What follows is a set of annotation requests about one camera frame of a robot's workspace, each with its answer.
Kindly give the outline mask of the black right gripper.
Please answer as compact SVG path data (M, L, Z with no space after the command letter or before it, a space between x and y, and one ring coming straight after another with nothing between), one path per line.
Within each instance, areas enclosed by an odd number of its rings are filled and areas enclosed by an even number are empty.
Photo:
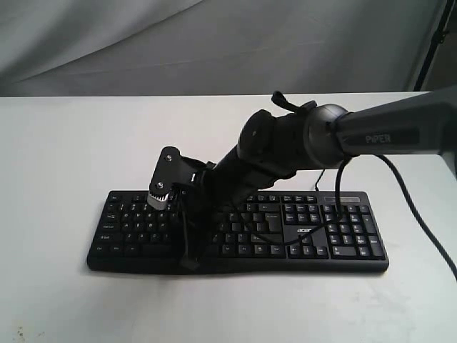
M242 203L259 189L273 186L274 175L244 161L234 146L217 164L181 157L184 176L176 185L186 191L182 214L180 272L211 272L206 256L213 215Z

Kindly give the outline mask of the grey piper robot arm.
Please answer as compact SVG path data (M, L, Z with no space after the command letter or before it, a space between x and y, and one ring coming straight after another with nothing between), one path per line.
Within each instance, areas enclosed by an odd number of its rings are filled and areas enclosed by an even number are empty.
M214 244L210 216L236 207L261 189L301 170L335 169L342 173L352 158L391 154L456 153L456 88L449 87L389 104L350 112L335 104L301 106L276 92L272 101L287 110L274 117L260 110L245 123L238 142L218 163L182 157L177 184L182 196L184 252L181 268L192 274L342 270L384 272L388 259L369 212L347 212L362 219L360 243L303 243L297 236L275 242Z

